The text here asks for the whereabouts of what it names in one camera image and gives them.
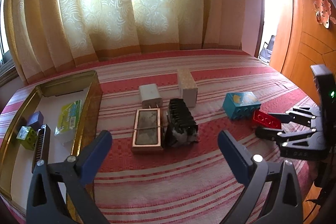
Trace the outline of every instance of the metal screw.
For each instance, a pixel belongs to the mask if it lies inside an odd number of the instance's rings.
[[[68,162],[75,162],[76,161],[76,157],[75,156],[69,156],[69,157],[67,157],[67,161]]]
[[[44,160],[38,160],[36,164],[37,166],[42,166],[44,165]]]
[[[262,162],[262,161],[263,161],[263,157],[262,157],[261,155],[255,154],[255,155],[253,156],[253,160],[254,160],[255,162]]]
[[[285,160],[285,164],[292,165],[293,163],[291,161],[289,161],[289,160]]]

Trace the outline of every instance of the white wall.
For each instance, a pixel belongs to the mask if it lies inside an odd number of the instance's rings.
[[[243,35],[241,37],[241,47],[243,51],[252,56],[254,56],[257,47],[262,9],[261,0],[245,0],[245,18],[242,23]]]
[[[0,87],[0,112],[4,109],[10,98],[14,95],[14,93],[24,87],[23,82],[20,77],[11,80],[7,84]]]

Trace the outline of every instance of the red lego brick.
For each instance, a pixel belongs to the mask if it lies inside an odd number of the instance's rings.
[[[281,121],[260,110],[255,110],[252,116],[252,122],[267,128],[281,129]]]

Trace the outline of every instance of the striped bedspread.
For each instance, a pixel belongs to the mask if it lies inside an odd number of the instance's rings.
[[[103,90],[97,132],[106,129],[113,145],[95,178],[95,201],[111,223],[217,224],[237,200],[237,183],[217,147],[217,134],[227,129],[252,154],[281,161],[277,146],[255,137],[248,121],[230,121],[221,109],[227,92],[252,91],[264,112],[284,112],[294,105],[314,102],[290,80],[261,61],[236,50],[194,50],[118,58],[76,69],[94,68]],[[177,68],[187,67],[198,86],[191,110],[199,124],[199,143],[168,149],[161,155],[133,155],[135,111],[141,108],[138,86],[156,83],[163,97],[179,97]],[[18,90],[0,115],[0,138],[34,85]],[[288,131],[300,126],[289,124]],[[302,196],[312,181],[305,161],[294,160]],[[249,222],[266,198],[264,187]]]

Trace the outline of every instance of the flower sticker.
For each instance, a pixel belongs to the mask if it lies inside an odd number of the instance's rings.
[[[315,0],[314,7],[316,11],[317,22],[329,28],[329,19],[336,24],[336,19],[331,17],[331,4],[328,0]]]

